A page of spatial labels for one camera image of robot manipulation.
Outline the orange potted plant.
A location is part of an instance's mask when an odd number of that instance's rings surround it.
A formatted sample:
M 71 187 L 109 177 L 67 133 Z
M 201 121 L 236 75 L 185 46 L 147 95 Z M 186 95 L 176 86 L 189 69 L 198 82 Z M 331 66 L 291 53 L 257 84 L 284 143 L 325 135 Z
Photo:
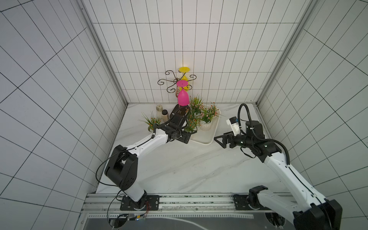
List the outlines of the orange potted plant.
M 149 132 L 153 132 L 154 128 L 161 124 L 161 119 L 154 117 L 153 114 L 151 114 L 151 116 L 149 117 L 143 113 L 142 119 L 139 121 L 145 123 L 148 126 Z

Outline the small red flower potted plant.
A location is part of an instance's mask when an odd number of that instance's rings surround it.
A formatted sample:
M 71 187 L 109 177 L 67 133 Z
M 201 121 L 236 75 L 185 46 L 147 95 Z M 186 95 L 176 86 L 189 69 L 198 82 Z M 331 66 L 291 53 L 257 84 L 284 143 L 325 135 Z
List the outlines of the small red flower potted plant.
M 219 109 L 215 102 L 212 102 L 209 108 L 209 119 L 212 121 L 219 117 Z

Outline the pink potted plant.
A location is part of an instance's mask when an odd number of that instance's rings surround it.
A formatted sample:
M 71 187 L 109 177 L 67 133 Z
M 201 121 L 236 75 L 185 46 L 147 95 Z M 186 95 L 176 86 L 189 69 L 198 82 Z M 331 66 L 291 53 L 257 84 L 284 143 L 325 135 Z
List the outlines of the pink potted plant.
M 201 113 L 201 122 L 200 122 L 200 128 L 203 131 L 209 131 L 211 129 L 211 123 L 212 121 L 209 119 L 209 108 L 210 107 L 203 107 L 202 113 Z

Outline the green potted plant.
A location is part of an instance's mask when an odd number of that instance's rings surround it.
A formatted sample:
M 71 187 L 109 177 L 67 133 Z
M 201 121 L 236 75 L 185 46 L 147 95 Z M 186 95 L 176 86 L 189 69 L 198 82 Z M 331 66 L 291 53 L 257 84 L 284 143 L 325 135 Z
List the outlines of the green potted plant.
M 199 116 L 202 113 L 203 101 L 200 96 L 195 96 L 190 98 L 191 111 L 195 116 Z

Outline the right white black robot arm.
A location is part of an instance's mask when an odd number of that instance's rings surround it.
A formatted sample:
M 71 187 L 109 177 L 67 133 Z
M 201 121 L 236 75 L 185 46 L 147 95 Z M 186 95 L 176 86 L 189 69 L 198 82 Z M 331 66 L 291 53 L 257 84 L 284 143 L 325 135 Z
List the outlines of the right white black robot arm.
M 291 192 L 295 203 L 271 192 L 266 186 L 256 186 L 248 196 L 241 199 L 234 195 L 236 208 L 247 205 L 253 210 L 267 208 L 291 222 L 297 230 L 339 230 L 342 206 L 336 200 L 328 200 L 318 192 L 290 163 L 274 140 L 265 139 L 263 126 L 258 121 L 247 121 L 243 132 L 238 120 L 227 120 L 230 132 L 217 136 L 214 140 L 224 149 L 227 147 L 248 148 L 252 154 L 270 168 Z

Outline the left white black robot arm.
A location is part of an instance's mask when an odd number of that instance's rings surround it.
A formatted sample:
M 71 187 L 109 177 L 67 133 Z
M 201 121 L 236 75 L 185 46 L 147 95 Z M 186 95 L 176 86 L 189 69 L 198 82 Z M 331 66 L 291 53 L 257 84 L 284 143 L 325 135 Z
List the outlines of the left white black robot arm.
M 147 192 L 136 182 L 139 159 L 172 141 L 187 144 L 191 134 L 185 128 L 190 112 L 190 106 L 177 105 L 168 121 L 153 125 L 150 135 L 127 147 L 117 145 L 106 159 L 104 175 L 112 182 L 110 186 L 124 192 L 131 207 L 139 210 L 147 205 Z

